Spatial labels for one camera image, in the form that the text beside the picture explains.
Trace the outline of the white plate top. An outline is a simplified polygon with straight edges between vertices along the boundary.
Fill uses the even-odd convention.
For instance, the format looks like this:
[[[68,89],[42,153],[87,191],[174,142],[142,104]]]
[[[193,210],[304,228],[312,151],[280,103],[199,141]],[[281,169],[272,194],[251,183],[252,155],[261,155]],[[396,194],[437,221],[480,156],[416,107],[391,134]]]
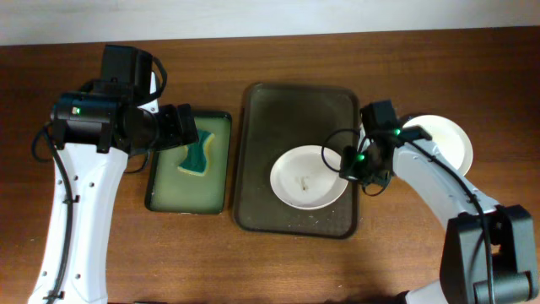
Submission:
[[[344,194],[348,181],[336,168],[341,156],[318,145],[304,145],[281,155],[270,171],[273,193],[285,204],[300,210],[322,209]]]

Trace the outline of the white plate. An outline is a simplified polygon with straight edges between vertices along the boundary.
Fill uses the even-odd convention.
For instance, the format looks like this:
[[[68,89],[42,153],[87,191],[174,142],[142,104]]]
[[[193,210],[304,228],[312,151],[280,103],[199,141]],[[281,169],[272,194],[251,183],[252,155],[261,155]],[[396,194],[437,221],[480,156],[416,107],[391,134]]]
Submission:
[[[336,168],[341,156],[318,145],[304,145],[281,155],[270,171],[273,193],[285,204],[300,210],[322,209],[344,194],[348,181]]]
[[[473,163],[473,146],[467,134],[455,122],[437,115],[420,115],[408,119],[403,126],[422,127],[450,164],[463,176],[469,172]]]

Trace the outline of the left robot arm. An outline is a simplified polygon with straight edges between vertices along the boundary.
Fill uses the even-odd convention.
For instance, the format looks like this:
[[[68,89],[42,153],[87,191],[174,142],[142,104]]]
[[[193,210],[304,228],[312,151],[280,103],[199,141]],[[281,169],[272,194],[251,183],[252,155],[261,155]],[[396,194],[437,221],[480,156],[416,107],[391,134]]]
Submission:
[[[133,46],[108,45],[100,76],[61,95],[38,132],[55,188],[31,303],[106,303],[106,254],[116,193],[130,158],[193,144],[190,105],[158,106],[168,75]]]

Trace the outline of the green and yellow sponge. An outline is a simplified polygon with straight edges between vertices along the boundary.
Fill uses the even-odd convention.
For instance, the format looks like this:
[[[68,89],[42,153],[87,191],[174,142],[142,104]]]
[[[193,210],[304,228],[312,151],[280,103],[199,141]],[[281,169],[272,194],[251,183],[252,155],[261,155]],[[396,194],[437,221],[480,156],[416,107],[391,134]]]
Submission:
[[[186,147],[186,157],[178,165],[180,172],[193,175],[205,176],[209,169],[209,147],[215,138],[215,134],[206,130],[198,130],[198,141]]]

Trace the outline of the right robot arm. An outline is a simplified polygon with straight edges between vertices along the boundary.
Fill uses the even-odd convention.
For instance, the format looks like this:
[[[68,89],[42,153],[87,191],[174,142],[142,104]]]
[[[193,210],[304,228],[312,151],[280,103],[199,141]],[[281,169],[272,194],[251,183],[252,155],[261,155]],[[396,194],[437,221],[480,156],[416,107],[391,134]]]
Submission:
[[[532,216],[478,190],[422,127],[405,128],[390,101],[359,111],[359,145],[344,148],[339,176],[386,190],[405,181],[445,229],[439,278],[404,291],[398,303],[523,303],[539,295]]]

